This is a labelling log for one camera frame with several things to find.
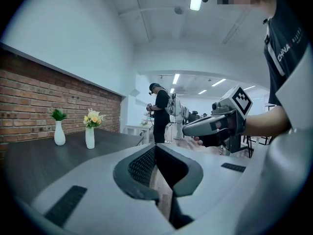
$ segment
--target dark shirt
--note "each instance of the dark shirt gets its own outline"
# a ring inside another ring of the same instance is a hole
[[[162,110],[155,111],[155,124],[168,124],[170,122],[170,115],[165,110],[168,99],[168,94],[165,90],[160,90],[157,93],[156,106]]]
[[[269,20],[268,27],[270,44],[285,73],[284,76],[279,73],[267,46],[265,46],[264,55],[268,62],[270,76],[268,102],[281,105],[275,94],[298,65],[309,40],[297,16],[284,0],[277,0],[276,12],[274,17]]]

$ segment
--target ceiling light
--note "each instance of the ceiling light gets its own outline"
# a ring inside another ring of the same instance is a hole
[[[247,90],[247,89],[253,88],[253,87],[255,87],[255,85],[250,86],[250,87],[248,87],[248,88],[245,88],[244,91]]]
[[[220,81],[218,81],[217,83],[215,83],[214,85],[212,85],[212,86],[217,86],[218,84],[220,84],[220,83],[222,83],[222,82],[224,82],[226,79],[225,78],[223,78],[222,80],[220,80]]]
[[[173,84],[177,83],[177,80],[179,78],[179,74],[175,74],[174,80],[173,80]]]
[[[200,95],[200,94],[202,94],[202,93],[204,93],[204,92],[206,92],[206,90],[203,90],[202,92],[200,92],[200,93],[198,93],[198,94]]]
[[[190,9],[199,11],[201,6],[201,0],[191,0],[190,1]]]

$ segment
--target white vase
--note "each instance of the white vase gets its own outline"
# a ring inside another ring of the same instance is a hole
[[[86,127],[86,145],[88,149],[94,149],[93,128]]]
[[[57,145],[65,144],[65,135],[61,123],[62,121],[55,121],[54,141]]]

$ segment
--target black pants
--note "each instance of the black pants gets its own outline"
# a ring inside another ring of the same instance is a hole
[[[161,123],[157,124],[155,123],[153,128],[153,135],[155,137],[155,143],[164,143],[165,142],[165,129],[167,124]]]

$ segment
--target dark gray table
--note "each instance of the dark gray table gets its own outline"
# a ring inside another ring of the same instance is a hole
[[[9,144],[4,172],[12,193],[30,204],[39,192],[83,162],[137,146],[143,139],[102,129],[94,130],[94,138],[94,149],[87,149],[85,132],[66,135],[63,146],[57,146],[54,138]]]

